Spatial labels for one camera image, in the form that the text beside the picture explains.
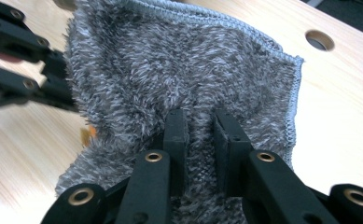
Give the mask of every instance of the light wood surface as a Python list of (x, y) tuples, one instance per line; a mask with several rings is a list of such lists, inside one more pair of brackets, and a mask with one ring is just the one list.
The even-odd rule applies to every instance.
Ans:
[[(4, 0), (27, 25), (63, 50), (72, 15), (51, 0)], [(188, 0), (245, 21), (274, 38), (285, 52), (305, 59), (298, 102), (293, 164), (302, 181), (324, 193), (334, 184), (363, 187), (363, 34), (298, 0)], [(310, 46), (319, 30), (332, 51)], [(40, 81), (41, 65), (0, 66)], [(38, 223), (55, 201), (58, 176), (83, 149), (78, 114), (29, 103), (0, 108), (0, 223)]]

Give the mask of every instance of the wooden table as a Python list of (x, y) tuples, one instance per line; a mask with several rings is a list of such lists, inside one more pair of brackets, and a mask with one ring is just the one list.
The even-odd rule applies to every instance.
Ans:
[[(71, 13), (51, 0), (3, 0), (27, 25), (63, 50)], [(324, 193), (332, 185), (363, 187), (363, 34), (298, 0), (188, 0), (245, 21), (274, 38), (302, 67), (293, 164), (302, 181)], [(313, 48), (309, 30), (329, 35), (331, 51)], [(0, 66), (42, 80), (42, 64)], [(0, 108), (0, 223), (38, 223), (55, 201), (58, 176), (83, 149), (78, 114), (29, 103)]]

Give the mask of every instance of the gray fuzzy fabric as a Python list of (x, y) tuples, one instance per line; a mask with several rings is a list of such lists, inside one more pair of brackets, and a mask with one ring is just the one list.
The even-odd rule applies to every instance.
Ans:
[(103, 188), (131, 175), (136, 153), (167, 113), (188, 121), (190, 186), (173, 198), (174, 223), (245, 223), (240, 199), (216, 190), (212, 113), (225, 108), (255, 149), (291, 165), (302, 59), (231, 17), (155, 0), (78, 0), (65, 57), (81, 114), (97, 138), (60, 176)]

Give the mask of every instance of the knit fabric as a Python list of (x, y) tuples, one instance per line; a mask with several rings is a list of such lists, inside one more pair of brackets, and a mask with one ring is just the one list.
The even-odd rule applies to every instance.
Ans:
[(77, 0), (65, 58), (80, 112), (97, 130), (60, 176), (103, 188), (131, 175), (135, 155), (172, 109), (188, 123), (189, 187), (172, 198), (174, 223), (245, 223), (241, 200), (216, 189), (213, 111), (240, 122), (255, 149), (291, 166), (302, 59), (232, 17), (159, 0)]

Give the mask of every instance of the gray textile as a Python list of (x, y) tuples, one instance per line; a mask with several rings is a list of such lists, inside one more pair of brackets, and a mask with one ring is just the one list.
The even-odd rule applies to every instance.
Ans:
[(65, 57), (80, 111), (97, 130), (60, 176), (105, 189), (130, 176), (136, 153), (171, 109), (189, 127), (188, 178), (175, 223), (245, 223), (239, 199), (216, 191), (212, 113), (235, 116), (256, 149), (291, 165), (302, 59), (231, 17), (170, 1), (78, 0)]

